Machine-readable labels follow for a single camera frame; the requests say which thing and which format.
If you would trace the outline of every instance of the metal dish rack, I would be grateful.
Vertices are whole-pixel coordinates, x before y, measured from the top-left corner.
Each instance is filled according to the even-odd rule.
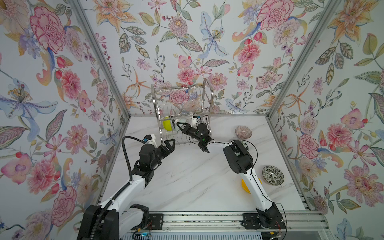
[[[207,124],[211,135],[210,118],[213,113],[214,91],[206,78],[202,84],[194,86],[155,89],[152,84],[151,88],[161,143],[170,139],[175,139],[175,144],[196,142],[183,134],[173,123],[174,120],[192,125],[193,116],[200,116],[199,121]],[[170,121],[172,131],[164,128],[165,121]]]

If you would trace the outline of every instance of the orange starfish-like flower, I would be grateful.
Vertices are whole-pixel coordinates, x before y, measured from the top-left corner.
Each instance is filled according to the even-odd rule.
[[[300,112],[301,115],[303,115],[301,113],[300,102],[302,102],[304,104],[306,104],[306,103],[303,100],[301,100],[300,97],[305,93],[305,91],[307,90],[308,86],[309,86],[309,83],[308,83],[307,87],[304,89],[304,91],[302,93],[300,93],[300,95],[298,95],[298,96],[296,96],[295,94],[289,94],[288,96],[286,96],[286,98],[291,96],[291,100],[292,100],[291,103],[288,103],[288,105],[289,104],[291,104],[291,105],[289,107],[286,107],[286,108],[291,108],[291,107],[293,107],[297,103],[297,105],[299,106],[299,112]]]
[[[127,11],[133,5],[124,0],[92,0],[96,3],[93,8],[96,14],[96,23],[100,25],[104,22],[109,22],[115,27],[116,32],[120,34],[121,22],[125,23],[140,23],[132,14]]]
[[[372,22],[369,12],[374,9],[377,0],[346,0],[344,9],[336,14],[336,18],[328,25],[328,28],[336,28],[332,43],[343,35],[360,43],[360,27]]]
[[[148,81],[142,81],[142,82],[139,82],[139,77],[137,76],[137,72],[136,72],[135,69],[133,69],[133,70],[135,71],[136,82],[135,82],[134,84],[129,85],[129,86],[127,87],[127,90],[125,91],[124,94],[126,94],[130,88],[132,88],[132,89],[136,89],[136,92],[139,91],[139,94],[138,94],[137,97],[136,97],[136,98],[138,98],[139,95],[140,95],[140,86],[145,87],[145,88],[149,88],[149,89],[150,89],[150,87],[143,85],[143,83],[148,82]]]

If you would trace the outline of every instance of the black and white patterned bowl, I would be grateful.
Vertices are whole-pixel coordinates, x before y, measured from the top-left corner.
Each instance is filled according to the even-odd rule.
[[[274,166],[264,167],[263,177],[267,182],[275,186],[281,185],[284,182],[283,173],[280,171],[280,169]]]

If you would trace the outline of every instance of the floral wallpaper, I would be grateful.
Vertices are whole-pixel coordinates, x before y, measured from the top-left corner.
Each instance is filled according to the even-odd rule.
[[[151,84],[156,89],[193,86],[207,78],[215,92],[215,114],[255,114],[272,106],[327,1],[81,4],[131,113],[153,113]]]
[[[66,0],[0,0],[0,32],[0,239],[75,238],[127,117]]]
[[[344,0],[272,123],[335,239],[382,239],[384,3]]]

